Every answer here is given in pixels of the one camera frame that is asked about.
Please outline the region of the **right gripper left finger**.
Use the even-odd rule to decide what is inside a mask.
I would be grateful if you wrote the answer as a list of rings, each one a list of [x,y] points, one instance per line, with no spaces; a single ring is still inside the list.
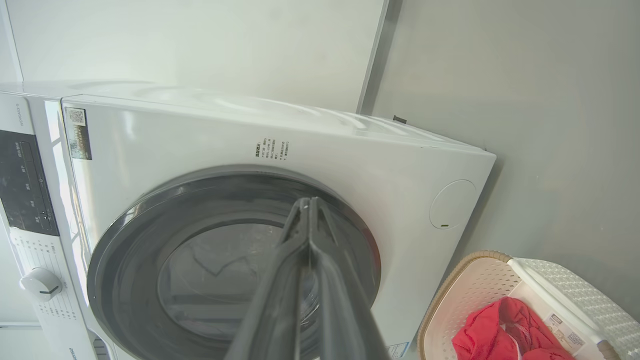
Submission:
[[[310,198],[293,205],[273,258],[224,358],[300,358],[302,280],[309,262]]]

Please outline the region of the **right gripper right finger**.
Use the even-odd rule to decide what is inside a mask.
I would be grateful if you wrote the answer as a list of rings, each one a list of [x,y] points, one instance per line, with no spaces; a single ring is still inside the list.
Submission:
[[[319,358],[388,360],[389,354],[327,203],[310,200],[310,267],[318,280]]]

